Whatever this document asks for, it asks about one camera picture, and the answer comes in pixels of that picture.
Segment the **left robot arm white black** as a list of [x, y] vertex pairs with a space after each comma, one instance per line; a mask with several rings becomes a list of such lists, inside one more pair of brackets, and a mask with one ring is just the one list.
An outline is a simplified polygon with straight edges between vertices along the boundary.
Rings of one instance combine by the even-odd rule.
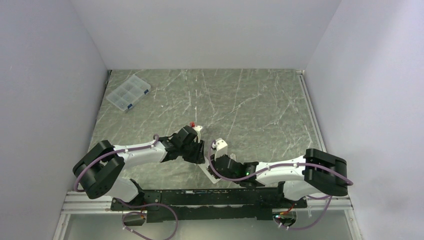
[[102, 140], [73, 167], [74, 191], [86, 193], [89, 199], [118, 198], [129, 209], [137, 210], [144, 203], [143, 190], [135, 180], [123, 178], [122, 171], [177, 158], [205, 163], [202, 130], [201, 125], [191, 123], [170, 136], [154, 134], [152, 141], [134, 145], [113, 145]]

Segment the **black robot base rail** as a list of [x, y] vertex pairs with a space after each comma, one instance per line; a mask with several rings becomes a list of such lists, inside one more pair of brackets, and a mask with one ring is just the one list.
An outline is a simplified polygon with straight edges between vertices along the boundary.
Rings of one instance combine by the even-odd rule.
[[218, 188], [218, 189], [161, 189], [145, 190], [124, 206], [112, 199], [114, 212], [146, 211], [148, 223], [179, 220], [256, 219], [268, 221], [279, 210], [305, 209], [304, 197], [294, 201], [284, 198], [279, 187]]

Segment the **white remote control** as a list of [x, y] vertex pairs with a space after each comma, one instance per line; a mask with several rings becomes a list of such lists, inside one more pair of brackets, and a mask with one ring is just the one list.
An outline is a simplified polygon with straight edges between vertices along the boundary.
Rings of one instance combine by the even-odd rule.
[[215, 176], [215, 173], [210, 168], [210, 163], [206, 157], [203, 158], [204, 163], [198, 164], [198, 167], [202, 170], [202, 172], [206, 175], [206, 177], [213, 183], [218, 183], [221, 178]]

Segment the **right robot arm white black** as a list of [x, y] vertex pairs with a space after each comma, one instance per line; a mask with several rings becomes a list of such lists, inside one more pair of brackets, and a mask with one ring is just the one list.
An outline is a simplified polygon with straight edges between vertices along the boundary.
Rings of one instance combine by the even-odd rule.
[[282, 208], [313, 194], [343, 197], [353, 185], [347, 178], [346, 160], [315, 148], [307, 149], [297, 158], [278, 162], [240, 163], [227, 154], [215, 157], [214, 150], [209, 150], [206, 160], [214, 178], [243, 188], [282, 185], [282, 190], [275, 194], [276, 203]]

